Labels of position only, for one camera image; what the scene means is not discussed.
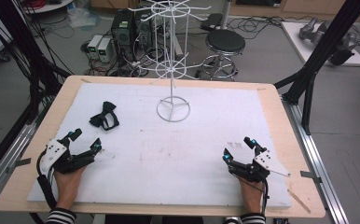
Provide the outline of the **person's left striped sleeve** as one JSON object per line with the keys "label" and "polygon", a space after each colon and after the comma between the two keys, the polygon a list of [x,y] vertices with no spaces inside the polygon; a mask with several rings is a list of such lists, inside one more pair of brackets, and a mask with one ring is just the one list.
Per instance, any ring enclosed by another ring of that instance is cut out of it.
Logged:
{"label": "person's left striped sleeve", "polygon": [[64,208],[53,208],[45,224],[75,224],[76,214]]}

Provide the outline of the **black round stool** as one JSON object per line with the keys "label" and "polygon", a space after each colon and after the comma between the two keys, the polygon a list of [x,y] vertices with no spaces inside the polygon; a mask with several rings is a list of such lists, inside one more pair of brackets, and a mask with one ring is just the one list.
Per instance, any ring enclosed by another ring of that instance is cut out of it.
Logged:
{"label": "black round stool", "polygon": [[203,60],[202,71],[211,80],[214,78],[234,80],[238,69],[230,57],[242,54],[246,46],[244,38],[234,31],[219,29],[213,30],[207,35],[205,44],[214,55]]}

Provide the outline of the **white wire display rack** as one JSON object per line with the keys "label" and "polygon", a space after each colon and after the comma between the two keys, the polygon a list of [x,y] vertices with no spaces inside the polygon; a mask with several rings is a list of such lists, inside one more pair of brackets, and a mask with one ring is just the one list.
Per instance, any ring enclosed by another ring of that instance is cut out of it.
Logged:
{"label": "white wire display rack", "polygon": [[159,79],[168,78],[170,82],[170,95],[160,99],[156,112],[158,116],[168,122],[180,122],[188,118],[191,112],[190,102],[181,96],[174,94],[175,81],[181,77],[188,77],[187,69],[187,49],[184,49],[184,56],[177,60],[175,54],[176,24],[178,19],[186,20],[186,35],[188,35],[188,21],[192,17],[202,21],[202,18],[193,14],[193,10],[207,10],[209,7],[190,7],[187,3],[190,0],[146,0],[151,4],[150,7],[132,9],[133,12],[148,10],[150,15],[142,21],[162,21],[163,31],[169,34],[169,39],[163,38],[163,60],[159,61],[156,56],[156,65],[153,70]]}

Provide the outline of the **person's left hand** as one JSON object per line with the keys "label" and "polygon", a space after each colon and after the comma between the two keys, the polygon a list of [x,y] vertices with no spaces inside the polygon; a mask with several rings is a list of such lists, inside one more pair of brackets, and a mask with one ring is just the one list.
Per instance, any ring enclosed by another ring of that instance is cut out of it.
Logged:
{"label": "person's left hand", "polygon": [[56,206],[70,210],[76,199],[78,188],[81,180],[81,176],[85,171],[85,167],[82,167],[72,173],[62,174],[55,172],[55,180],[58,188],[58,200]]}

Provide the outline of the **wooden stick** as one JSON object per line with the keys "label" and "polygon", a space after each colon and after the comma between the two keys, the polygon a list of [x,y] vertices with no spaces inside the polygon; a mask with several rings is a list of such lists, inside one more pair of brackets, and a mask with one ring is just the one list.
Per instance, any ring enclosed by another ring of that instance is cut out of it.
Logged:
{"label": "wooden stick", "polygon": [[300,198],[290,189],[287,190],[288,193],[290,194],[290,196],[308,213],[311,213],[311,209],[303,202],[300,200]]}

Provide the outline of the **white power supply unit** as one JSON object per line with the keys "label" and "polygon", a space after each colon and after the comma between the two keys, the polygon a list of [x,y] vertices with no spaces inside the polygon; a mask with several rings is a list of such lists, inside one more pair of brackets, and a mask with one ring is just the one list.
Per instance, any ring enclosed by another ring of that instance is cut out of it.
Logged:
{"label": "white power supply unit", "polygon": [[93,60],[98,60],[99,59],[98,47],[100,45],[100,42],[101,42],[102,38],[103,38],[102,35],[95,35],[91,39],[89,44],[87,45],[88,56]]}
{"label": "white power supply unit", "polygon": [[111,41],[108,37],[104,37],[98,47],[98,54],[102,63],[109,63],[112,57]]}

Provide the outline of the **person's striped sleeve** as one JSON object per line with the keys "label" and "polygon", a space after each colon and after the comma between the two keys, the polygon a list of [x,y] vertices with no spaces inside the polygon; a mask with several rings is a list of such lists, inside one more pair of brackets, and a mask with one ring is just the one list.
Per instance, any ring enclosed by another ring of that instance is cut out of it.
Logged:
{"label": "person's striped sleeve", "polygon": [[266,224],[266,217],[261,213],[248,213],[240,216],[242,224]]}
{"label": "person's striped sleeve", "polygon": [[76,214],[64,208],[53,208],[45,224],[75,224]]}

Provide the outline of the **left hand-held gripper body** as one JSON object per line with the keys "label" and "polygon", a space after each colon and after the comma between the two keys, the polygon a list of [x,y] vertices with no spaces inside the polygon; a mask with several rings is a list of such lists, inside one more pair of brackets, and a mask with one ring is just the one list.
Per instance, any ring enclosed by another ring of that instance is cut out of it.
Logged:
{"label": "left hand-held gripper body", "polygon": [[54,169],[61,174],[69,174],[94,162],[94,147],[90,147],[89,150],[78,155],[71,155],[69,146],[68,139],[63,143],[51,139],[38,162],[38,172],[46,175],[51,169]]}

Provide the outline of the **person's right striped sleeve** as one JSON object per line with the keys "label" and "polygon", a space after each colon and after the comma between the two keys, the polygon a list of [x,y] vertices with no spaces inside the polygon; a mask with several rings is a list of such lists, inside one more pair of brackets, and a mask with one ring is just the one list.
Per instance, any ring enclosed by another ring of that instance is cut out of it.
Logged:
{"label": "person's right striped sleeve", "polygon": [[242,224],[266,224],[266,217],[261,213],[248,213],[240,216]]}

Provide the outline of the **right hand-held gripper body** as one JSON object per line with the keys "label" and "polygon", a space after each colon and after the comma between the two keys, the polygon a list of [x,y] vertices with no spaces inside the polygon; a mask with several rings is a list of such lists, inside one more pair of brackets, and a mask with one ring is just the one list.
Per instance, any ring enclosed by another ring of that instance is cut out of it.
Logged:
{"label": "right hand-held gripper body", "polygon": [[290,177],[290,172],[283,166],[278,157],[269,150],[254,157],[251,163],[244,164],[233,159],[233,166],[228,171],[237,177],[249,182],[262,182],[271,172]]}

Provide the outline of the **white foam mat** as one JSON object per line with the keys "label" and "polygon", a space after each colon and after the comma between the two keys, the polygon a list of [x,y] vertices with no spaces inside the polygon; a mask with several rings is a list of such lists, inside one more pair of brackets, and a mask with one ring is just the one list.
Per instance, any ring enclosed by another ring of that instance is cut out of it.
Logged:
{"label": "white foam mat", "polygon": [[[251,162],[254,151],[245,136],[273,150],[263,114],[265,89],[177,86],[174,93],[190,102],[187,119],[168,122],[156,106],[170,88],[152,85],[84,83],[55,136],[75,129],[82,134],[70,146],[86,151],[100,138],[102,149],[82,176],[82,203],[238,206],[239,182],[222,159],[226,148],[236,161]],[[105,131],[90,124],[103,102],[116,105],[119,125]]]}

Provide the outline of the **black computer tower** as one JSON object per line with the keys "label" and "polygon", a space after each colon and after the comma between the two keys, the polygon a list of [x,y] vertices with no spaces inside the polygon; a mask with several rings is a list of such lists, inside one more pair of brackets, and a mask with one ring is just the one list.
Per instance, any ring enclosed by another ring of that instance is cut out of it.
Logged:
{"label": "black computer tower", "polygon": [[117,53],[124,50],[132,57],[132,44],[135,40],[134,13],[129,9],[119,9],[111,25],[111,33]]}

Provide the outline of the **black bow tie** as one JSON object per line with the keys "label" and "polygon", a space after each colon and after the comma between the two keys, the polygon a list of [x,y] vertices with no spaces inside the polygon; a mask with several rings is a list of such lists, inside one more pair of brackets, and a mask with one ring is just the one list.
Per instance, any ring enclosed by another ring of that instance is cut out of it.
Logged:
{"label": "black bow tie", "polygon": [[[94,127],[102,127],[105,131],[114,129],[119,125],[118,117],[114,113],[117,106],[111,102],[103,102],[103,110],[100,114],[97,114],[90,118],[90,124]],[[107,116],[110,115],[113,118],[113,124],[109,125]]]}

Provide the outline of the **person's right hand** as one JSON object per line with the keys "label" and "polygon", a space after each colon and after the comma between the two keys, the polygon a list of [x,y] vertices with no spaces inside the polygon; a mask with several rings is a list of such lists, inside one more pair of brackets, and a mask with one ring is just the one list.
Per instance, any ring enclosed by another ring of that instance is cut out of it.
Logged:
{"label": "person's right hand", "polygon": [[246,214],[261,212],[262,182],[249,182],[240,178],[242,203]]}

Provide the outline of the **black metal frame stand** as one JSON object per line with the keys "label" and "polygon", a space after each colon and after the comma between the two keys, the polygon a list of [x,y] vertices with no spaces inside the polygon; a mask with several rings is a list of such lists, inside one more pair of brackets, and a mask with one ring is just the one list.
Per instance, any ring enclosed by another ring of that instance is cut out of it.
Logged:
{"label": "black metal frame stand", "polygon": [[299,97],[302,94],[305,94],[301,124],[307,134],[311,134],[310,116],[312,110],[314,80],[326,60],[334,53],[337,44],[349,31],[359,16],[360,0],[346,0],[307,62],[305,62],[300,70],[294,75],[284,78],[274,84],[276,89],[291,84],[290,89],[283,94],[284,100],[290,105],[297,105]]}
{"label": "black metal frame stand", "polygon": [[62,87],[60,78],[72,75],[43,54],[32,28],[19,0],[0,0],[0,42],[29,81],[30,94],[30,103],[0,143],[0,161],[23,126],[38,117],[39,104],[58,94]]}

